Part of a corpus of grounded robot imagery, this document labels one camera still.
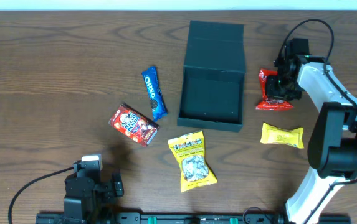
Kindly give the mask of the red Hello Panda box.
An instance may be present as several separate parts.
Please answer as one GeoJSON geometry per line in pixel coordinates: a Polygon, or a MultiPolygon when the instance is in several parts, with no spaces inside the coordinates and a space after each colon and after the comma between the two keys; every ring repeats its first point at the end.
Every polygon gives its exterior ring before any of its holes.
{"type": "Polygon", "coordinates": [[[151,143],[159,130],[158,124],[126,103],[118,107],[109,125],[143,147],[151,143]]]}

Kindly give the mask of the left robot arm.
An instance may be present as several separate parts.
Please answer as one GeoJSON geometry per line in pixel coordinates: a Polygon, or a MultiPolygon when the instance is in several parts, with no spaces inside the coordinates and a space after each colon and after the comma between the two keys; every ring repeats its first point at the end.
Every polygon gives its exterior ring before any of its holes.
{"type": "Polygon", "coordinates": [[[76,161],[65,179],[64,218],[70,223],[115,223],[110,205],[124,195],[121,174],[101,181],[101,162],[76,161]]]}

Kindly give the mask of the blue Oreo cookie pack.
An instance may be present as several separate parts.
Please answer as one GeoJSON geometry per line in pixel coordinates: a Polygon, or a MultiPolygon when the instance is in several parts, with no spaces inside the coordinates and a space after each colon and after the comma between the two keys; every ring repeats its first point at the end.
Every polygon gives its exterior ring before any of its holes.
{"type": "Polygon", "coordinates": [[[163,95],[159,87],[158,74],[155,66],[151,66],[142,73],[144,83],[150,99],[153,121],[157,121],[168,114],[163,95]]]}

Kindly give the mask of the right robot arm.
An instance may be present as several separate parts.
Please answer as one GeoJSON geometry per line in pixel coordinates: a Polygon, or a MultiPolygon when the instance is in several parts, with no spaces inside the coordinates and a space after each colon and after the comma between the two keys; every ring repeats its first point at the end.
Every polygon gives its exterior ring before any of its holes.
{"type": "Polygon", "coordinates": [[[340,83],[330,63],[311,55],[308,40],[286,40],[267,78],[269,98],[292,101],[306,92],[318,110],[307,147],[308,172],[285,203],[287,223],[318,223],[344,185],[357,183],[357,98],[340,83]]]}

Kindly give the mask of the red Hacks candy bag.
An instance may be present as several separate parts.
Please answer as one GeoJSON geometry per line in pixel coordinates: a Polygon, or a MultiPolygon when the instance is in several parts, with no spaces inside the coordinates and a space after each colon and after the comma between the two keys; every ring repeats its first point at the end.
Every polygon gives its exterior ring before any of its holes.
{"type": "Polygon", "coordinates": [[[259,72],[259,81],[262,92],[262,100],[255,107],[257,110],[270,110],[270,111],[285,111],[290,110],[293,106],[285,101],[279,99],[273,99],[266,95],[265,87],[267,83],[267,78],[269,76],[276,76],[277,72],[273,70],[261,69],[259,72]]]}

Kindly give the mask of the yellow Hacks candy bag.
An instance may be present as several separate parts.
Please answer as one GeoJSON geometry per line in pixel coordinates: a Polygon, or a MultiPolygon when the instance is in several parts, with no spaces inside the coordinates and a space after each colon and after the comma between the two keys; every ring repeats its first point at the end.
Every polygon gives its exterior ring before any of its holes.
{"type": "Polygon", "coordinates": [[[180,168],[180,191],[217,183],[205,157],[202,131],[188,133],[168,140],[168,146],[180,168]]]}

